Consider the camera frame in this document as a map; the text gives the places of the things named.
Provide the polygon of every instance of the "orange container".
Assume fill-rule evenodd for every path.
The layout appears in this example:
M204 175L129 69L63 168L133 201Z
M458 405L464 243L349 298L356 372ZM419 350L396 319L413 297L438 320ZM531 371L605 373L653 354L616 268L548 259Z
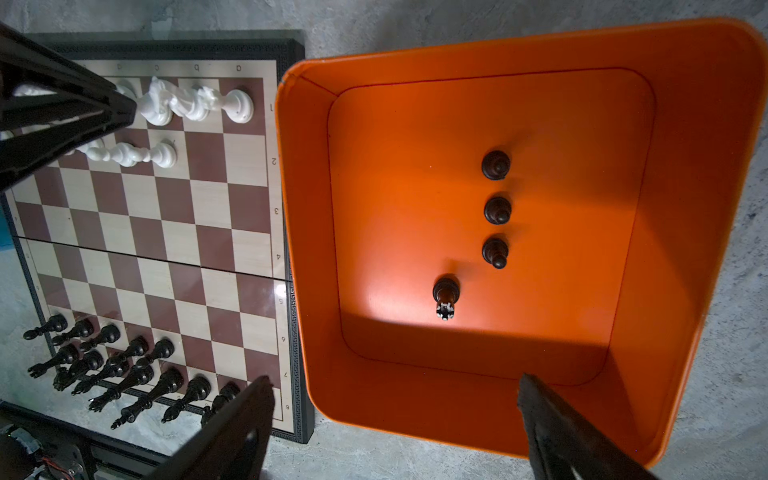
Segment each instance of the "orange container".
M656 462L765 100L766 45L726 19L294 65L276 116L315 406L525 455L529 372ZM492 150L504 180L481 172ZM497 194L506 225L483 216ZM494 235L502 270L481 255ZM461 285L445 322L444 274Z

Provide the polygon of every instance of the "white chess piece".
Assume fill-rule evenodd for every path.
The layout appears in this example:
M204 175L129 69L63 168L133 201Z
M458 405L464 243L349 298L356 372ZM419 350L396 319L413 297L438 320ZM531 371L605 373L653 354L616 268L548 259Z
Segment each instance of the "white chess piece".
M85 152L88 160L115 161L123 167L133 167L139 162L152 161L162 168L170 168L176 164L176 151L169 144L160 142L152 148L134 147L131 144L119 143L112 148L91 147Z
M235 123L244 124L253 117L253 100L242 90L232 90L225 96L211 87L202 87L197 96L207 110L224 110Z

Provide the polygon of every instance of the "gray floor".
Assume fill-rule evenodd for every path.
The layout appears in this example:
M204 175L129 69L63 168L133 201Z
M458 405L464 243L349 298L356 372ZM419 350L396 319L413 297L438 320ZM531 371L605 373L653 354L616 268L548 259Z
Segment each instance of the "gray floor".
M327 57L460 41L536 35L679 18L728 15L768 33L765 0L5 0L0 20L24 32L129 31L154 38L182 31L298 29L307 55ZM768 142L765 128L731 233L707 326L661 478L763 478L768 472ZM81 399L53 396L50 382L24 370L44 359L21 344L37 320L14 253L0 254L0 397L107 432ZM197 429L195 418L158 426L159 409L120 438L171 453ZM527 462L369 432L319 417L309 445L273 439L271 478L531 478Z

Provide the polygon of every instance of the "black chess piece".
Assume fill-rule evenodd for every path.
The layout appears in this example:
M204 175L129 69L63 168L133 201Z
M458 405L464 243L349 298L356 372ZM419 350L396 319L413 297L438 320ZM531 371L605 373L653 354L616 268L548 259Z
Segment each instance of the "black chess piece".
M504 180L512 162L506 153L494 150L482 159L482 173L489 180Z
M104 365L104 357L98 350L91 350L83 355L83 358L75 360L69 367L67 372L62 372L61 375L56 375L53 381L53 386L59 392L63 392L70 385L72 385L80 375L88 373L90 370L98 370Z
M99 373L94 376L89 376L85 380L82 380L77 385L75 385L74 389L72 390L72 395L90 391L94 385L99 383L100 380L108 379L111 377L122 377L125 375L129 368L128 361L124 360L122 363L112 362L112 358L114 357L111 357L107 361L107 364L103 369L101 369Z
M133 423L136 417L144 410L152 408L152 403L161 396L178 391L184 384L184 377L178 370L171 367L160 375L157 385L150 390L147 395L142 395L139 400L131 406L127 406L120 411L120 418L112 424L112 429L116 429L126 422Z
M494 268L502 269L507 266L507 255L509 255L509 247L500 238L491 237L482 246L482 257Z
M485 204L485 219L494 225L504 225L512 216L512 204L504 197L493 197Z
M93 334L94 324L92 323L91 319L84 318L75 322L72 330L53 337L53 339L51 339L51 343L54 345L61 345L69 339L74 339L75 337L83 338Z
M67 328L67 319L63 315L57 313L48 319L43 326L39 326L36 329L27 330L24 332L24 340L36 339L44 333L61 332Z
M115 343L120 339L120 330L115 325L107 325L101 331L90 340L85 340L80 344L80 351L87 352L94 348L96 345L102 343Z
M178 399L163 414L163 423L178 418L184 408L197 400L205 400L210 395L210 382L204 376L199 375L187 384L187 392L182 399Z
M219 390L219 394L214 397L211 405L203 407L203 418L200 419L200 425L204 427L227 403L235 400L238 393L240 393L240 387L232 382L227 383Z
M153 377L154 370L152 367L140 367L134 365L122 382L118 383L116 386L109 387L106 392L95 399L91 399L91 404L88 405L88 410L91 410L92 412L100 412L109 402L119 399L126 390L133 388L136 385L146 385Z
M453 318L459 292L458 284L448 276L435 282L435 286L432 288L432 298L437 302L436 311L439 319Z
M36 379L46 373L51 367L65 363L72 363L77 360L79 356L80 353L78 352L78 349L76 349L74 345L70 343L69 345L62 346L58 352L56 352L56 355L54 355L53 358L47 362L38 363L37 365L29 367L27 372L29 372L30 377Z
M176 347L169 339L161 339L154 344L154 348L147 355L136 361L137 366L149 366L157 359L166 359L174 354Z
M143 336L137 336L128 343L128 348L120 353L115 353L109 358L110 362L122 363L132 356L142 356L147 352L149 345Z

